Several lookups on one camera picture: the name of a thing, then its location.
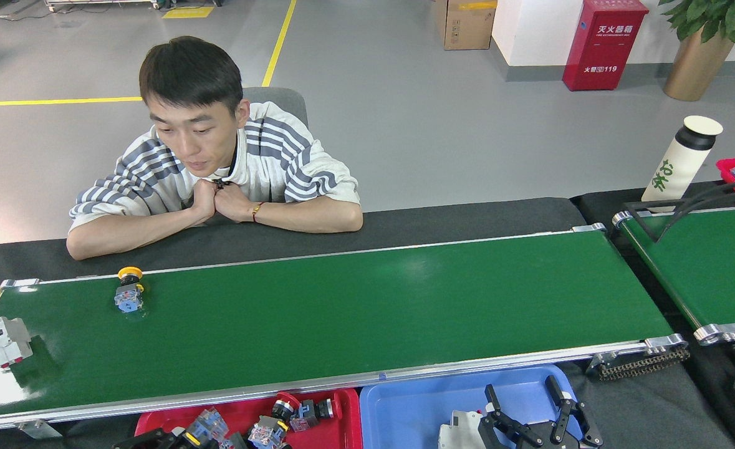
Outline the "person's right hand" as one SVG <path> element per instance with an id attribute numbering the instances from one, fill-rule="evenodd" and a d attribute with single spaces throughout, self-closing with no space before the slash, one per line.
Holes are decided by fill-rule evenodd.
<path id="1" fill-rule="evenodd" d="M 193 188 L 193 205 L 190 211 L 193 217 L 193 226 L 201 225 L 215 216 L 215 196 L 218 188 L 211 181 L 199 179 Z"/>

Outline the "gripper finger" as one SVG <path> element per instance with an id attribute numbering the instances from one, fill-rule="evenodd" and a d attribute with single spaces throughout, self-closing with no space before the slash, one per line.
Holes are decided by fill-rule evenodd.
<path id="1" fill-rule="evenodd" d="M 523 443 L 535 448 L 544 446 L 543 438 L 536 434 L 530 426 L 521 424 L 502 412 L 492 385 L 485 387 L 484 394 L 489 401 L 488 405 L 492 406 L 492 411 L 487 411 L 487 415 L 479 420 L 479 437 L 485 448 L 509 448 L 499 441 L 496 431 L 501 432 L 507 440 L 515 443 L 515 448 L 522 448 Z"/>
<path id="2" fill-rule="evenodd" d="M 157 428 L 116 443 L 115 448 L 173 448 L 183 432 L 183 427 L 175 427 L 170 432 Z"/>
<path id="3" fill-rule="evenodd" d="M 570 398 L 553 375 L 547 376 L 547 391 L 557 409 L 556 419 L 550 426 L 550 445 L 555 448 L 601 448 L 603 437 L 587 404 Z M 567 432 L 572 416 L 583 432 L 582 438 Z"/>

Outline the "person's left hand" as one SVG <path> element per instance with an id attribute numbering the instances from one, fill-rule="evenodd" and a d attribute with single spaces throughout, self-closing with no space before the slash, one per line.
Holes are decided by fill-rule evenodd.
<path id="1" fill-rule="evenodd" d="M 237 184 L 225 185 L 214 196 L 215 210 L 220 215 L 238 223 L 253 222 L 253 209 L 258 203 L 250 201 Z"/>

